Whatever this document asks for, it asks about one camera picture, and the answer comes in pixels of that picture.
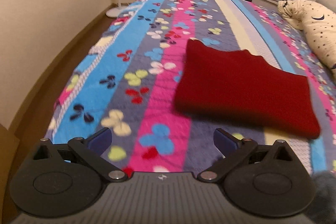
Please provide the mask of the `dark red knit sweater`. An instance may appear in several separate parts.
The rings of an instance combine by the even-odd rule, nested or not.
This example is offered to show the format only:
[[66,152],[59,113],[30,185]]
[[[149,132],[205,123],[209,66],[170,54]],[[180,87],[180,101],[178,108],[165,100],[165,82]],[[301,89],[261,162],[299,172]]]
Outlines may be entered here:
[[174,108],[306,139],[317,139],[321,133],[307,77],[277,69],[248,50],[220,51],[199,40],[187,42]]

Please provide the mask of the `colourful floral striped blanket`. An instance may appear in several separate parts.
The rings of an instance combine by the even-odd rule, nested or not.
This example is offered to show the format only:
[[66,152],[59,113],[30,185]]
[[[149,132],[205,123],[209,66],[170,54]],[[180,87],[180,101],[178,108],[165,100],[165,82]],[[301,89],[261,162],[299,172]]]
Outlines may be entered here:
[[[321,136],[306,140],[176,113],[173,97],[189,39],[221,51],[248,50],[306,76]],[[276,11],[243,0],[136,0],[75,68],[54,110],[46,132],[52,143],[107,127],[112,144],[102,156],[128,174],[199,173],[221,157],[216,128],[260,144],[284,139],[309,173],[335,171],[335,84],[300,32]]]

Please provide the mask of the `cream patterned pillow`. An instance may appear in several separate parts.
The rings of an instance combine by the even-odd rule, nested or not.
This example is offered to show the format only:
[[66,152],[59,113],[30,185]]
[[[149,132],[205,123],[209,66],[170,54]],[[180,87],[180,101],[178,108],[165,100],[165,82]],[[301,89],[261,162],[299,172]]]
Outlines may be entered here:
[[309,0],[278,1],[277,9],[293,28],[305,34],[310,49],[335,75],[335,12]]

